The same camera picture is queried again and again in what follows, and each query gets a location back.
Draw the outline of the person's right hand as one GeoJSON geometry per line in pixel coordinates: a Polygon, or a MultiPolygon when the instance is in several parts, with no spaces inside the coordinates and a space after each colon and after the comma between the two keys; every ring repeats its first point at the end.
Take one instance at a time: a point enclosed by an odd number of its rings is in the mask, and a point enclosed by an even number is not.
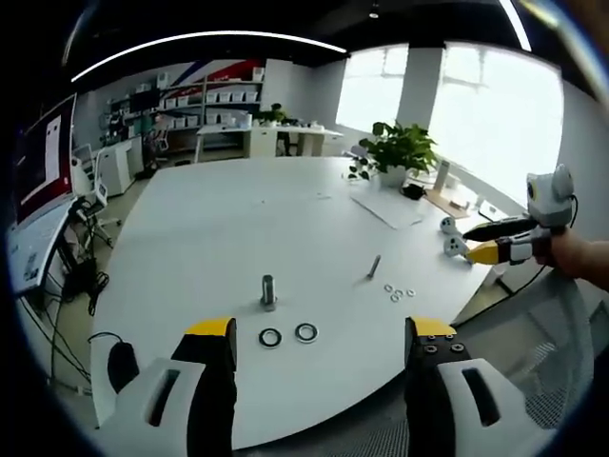
{"type": "Polygon", "coordinates": [[[608,242],[588,241],[567,229],[560,235],[554,235],[550,248],[545,255],[535,255],[538,264],[558,268],[565,275],[587,281],[608,291],[608,242]]]}

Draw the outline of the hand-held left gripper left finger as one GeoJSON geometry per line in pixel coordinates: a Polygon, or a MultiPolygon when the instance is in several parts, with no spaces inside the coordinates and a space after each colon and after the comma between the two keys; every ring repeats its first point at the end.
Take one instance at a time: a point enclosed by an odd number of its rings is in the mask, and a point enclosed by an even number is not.
{"type": "Polygon", "coordinates": [[[186,330],[117,393],[105,421],[107,456],[230,456],[237,400],[237,324],[204,320],[186,330]]]}

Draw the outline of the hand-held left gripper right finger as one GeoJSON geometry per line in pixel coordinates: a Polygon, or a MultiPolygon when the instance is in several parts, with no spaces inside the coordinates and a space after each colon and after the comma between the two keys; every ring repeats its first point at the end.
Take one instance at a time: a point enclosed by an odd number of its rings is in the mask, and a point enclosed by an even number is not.
{"type": "Polygon", "coordinates": [[[524,396],[438,319],[404,325],[409,456],[513,456],[534,448],[524,396]]]}

